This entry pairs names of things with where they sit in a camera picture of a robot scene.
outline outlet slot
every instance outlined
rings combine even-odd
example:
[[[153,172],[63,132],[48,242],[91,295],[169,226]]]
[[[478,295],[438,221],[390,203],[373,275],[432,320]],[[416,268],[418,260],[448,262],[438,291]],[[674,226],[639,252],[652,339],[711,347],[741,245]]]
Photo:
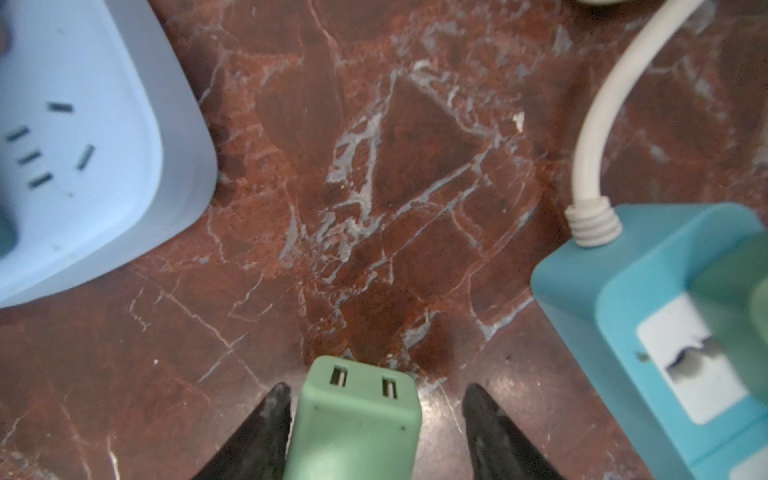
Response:
[[[21,127],[17,128],[11,133],[5,135],[5,141],[7,141],[8,143],[12,141],[17,141],[19,138],[24,137],[28,133],[29,133],[29,127],[27,127],[26,125],[22,125]]]
[[[336,366],[331,374],[331,385],[345,387],[347,371],[341,366]]]
[[[94,154],[94,151],[96,151],[96,147],[93,145],[88,145],[85,148],[85,151],[80,156],[80,161],[78,162],[78,170],[83,171],[85,170],[85,167],[87,167],[89,160],[91,159],[91,155]]]
[[[667,373],[673,382],[695,379],[709,361],[717,360],[722,355],[725,355],[722,347],[710,337],[701,342],[701,347],[689,346],[680,352],[674,363],[667,367]]]
[[[40,152],[40,150],[35,150],[29,155],[25,155],[24,157],[19,158],[17,162],[19,165],[26,165],[29,162],[33,161],[35,158],[38,158],[41,156],[42,156],[42,153]]]
[[[35,188],[40,187],[42,184],[46,184],[50,180],[53,180],[53,174],[51,172],[45,172],[41,176],[30,180],[28,185],[31,190],[34,190]]]
[[[382,379],[382,395],[388,399],[397,399],[397,384],[395,380],[384,378]]]
[[[64,104],[57,101],[48,102],[48,111],[52,111],[57,114],[70,114],[74,112],[74,105]]]

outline blue power strip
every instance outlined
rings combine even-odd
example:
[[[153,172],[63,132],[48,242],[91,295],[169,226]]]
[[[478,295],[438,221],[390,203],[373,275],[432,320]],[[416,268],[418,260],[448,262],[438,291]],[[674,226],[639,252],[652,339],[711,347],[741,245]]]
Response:
[[[736,204],[616,211],[624,232],[613,243],[570,240],[537,266],[536,300],[657,480],[767,479],[768,408],[745,392],[712,418],[692,416],[638,335],[762,223]]]

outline white label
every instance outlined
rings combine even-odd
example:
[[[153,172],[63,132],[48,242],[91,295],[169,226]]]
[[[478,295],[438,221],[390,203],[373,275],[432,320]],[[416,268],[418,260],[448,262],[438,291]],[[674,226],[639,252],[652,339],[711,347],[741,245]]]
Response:
[[[646,318],[637,336],[693,423],[712,421],[749,394],[688,293]]]

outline cord strain relief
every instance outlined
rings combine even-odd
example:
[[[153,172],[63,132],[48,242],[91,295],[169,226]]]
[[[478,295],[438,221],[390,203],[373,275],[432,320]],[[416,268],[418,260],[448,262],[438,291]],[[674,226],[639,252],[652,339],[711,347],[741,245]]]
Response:
[[[608,197],[576,201],[565,209],[565,217],[580,247],[601,247],[621,235],[621,220]]]

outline marble surface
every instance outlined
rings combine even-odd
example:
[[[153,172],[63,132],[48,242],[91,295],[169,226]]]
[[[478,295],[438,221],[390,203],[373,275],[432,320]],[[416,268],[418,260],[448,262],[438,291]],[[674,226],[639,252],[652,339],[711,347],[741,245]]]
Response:
[[[189,230],[0,313],[0,476],[191,477],[321,354],[412,372],[416,479],[479,382],[567,478],[650,478],[531,298],[591,98],[658,1],[151,0],[220,176]],[[709,1],[609,140],[616,204],[768,220],[768,3]]]

